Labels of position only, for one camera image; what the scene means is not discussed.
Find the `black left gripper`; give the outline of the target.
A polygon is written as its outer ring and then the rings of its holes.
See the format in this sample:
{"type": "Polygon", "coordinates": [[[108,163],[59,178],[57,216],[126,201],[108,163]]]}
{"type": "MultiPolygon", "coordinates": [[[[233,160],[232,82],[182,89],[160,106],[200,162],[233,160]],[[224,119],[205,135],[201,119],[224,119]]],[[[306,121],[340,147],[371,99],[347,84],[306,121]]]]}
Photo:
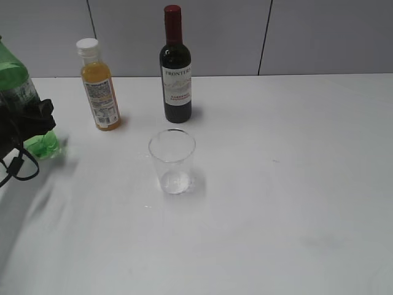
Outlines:
{"type": "Polygon", "coordinates": [[[56,126],[53,110],[50,99],[30,103],[30,116],[25,112],[11,112],[1,106],[1,159],[7,156],[20,140],[45,135],[53,130],[56,126]]]}

